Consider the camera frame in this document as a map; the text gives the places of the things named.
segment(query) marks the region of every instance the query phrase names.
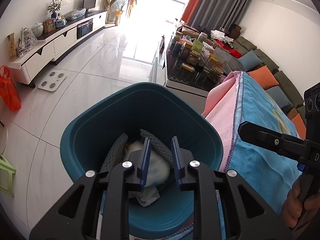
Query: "gray curtain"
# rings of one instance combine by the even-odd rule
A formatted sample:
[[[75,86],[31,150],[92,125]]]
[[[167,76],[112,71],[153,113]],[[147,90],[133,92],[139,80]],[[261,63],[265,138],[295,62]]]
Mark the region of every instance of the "gray curtain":
[[[193,13],[189,26],[199,25],[209,30],[228,30],[235,23],[239,24],[251,0],[200,0]]]

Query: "green plastic stool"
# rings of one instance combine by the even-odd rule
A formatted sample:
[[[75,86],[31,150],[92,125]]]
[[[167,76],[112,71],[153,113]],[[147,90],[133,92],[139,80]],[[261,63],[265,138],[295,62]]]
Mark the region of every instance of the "green plastic stool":
[[[8,172],[8,187],[5,188],[0,185],[0,191],[7,193],[8,195],[14,197],[13,193],[13,175],[16,173],[16,168],[13,167],[6,158],[0,155],[0,169],[5,170]]]

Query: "pink blanket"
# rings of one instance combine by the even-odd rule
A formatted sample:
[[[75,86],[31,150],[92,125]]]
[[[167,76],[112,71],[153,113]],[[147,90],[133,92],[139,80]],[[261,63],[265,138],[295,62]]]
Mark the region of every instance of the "pink blanket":
[[[240,73],[240,71],[231,72],[221,85],[209,92],[202,114],[216,129],[222,140],[223,159],[219,168],[220,172],[225,172],[233,139],[234,114]]]

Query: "trash can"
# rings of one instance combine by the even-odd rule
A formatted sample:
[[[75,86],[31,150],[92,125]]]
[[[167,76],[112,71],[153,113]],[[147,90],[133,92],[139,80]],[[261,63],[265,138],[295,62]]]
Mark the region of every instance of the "trash can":
[[[63,165],[73,181],[88,170],[99,171],[114,141],[125,132],[139,138],[154,134],[169,149],[177,136],[181,148],[217,170],[223,157],[221,139],[201,115],[175,94],[154,83],[137,83],[98,102],[65,129],[60,143]],[[193,192],[175,183],[148,207],[129,204],[130,234],[157,239],[178,231],[193,214]]]

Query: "monitor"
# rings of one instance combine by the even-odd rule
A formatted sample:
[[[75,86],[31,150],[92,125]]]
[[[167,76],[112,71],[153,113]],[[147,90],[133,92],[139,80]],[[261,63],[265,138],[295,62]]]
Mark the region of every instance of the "monitor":
[[[88,9],[95,8],[96,0],[83,0],[83,8],[86,8],[86,14],[89,14]]]

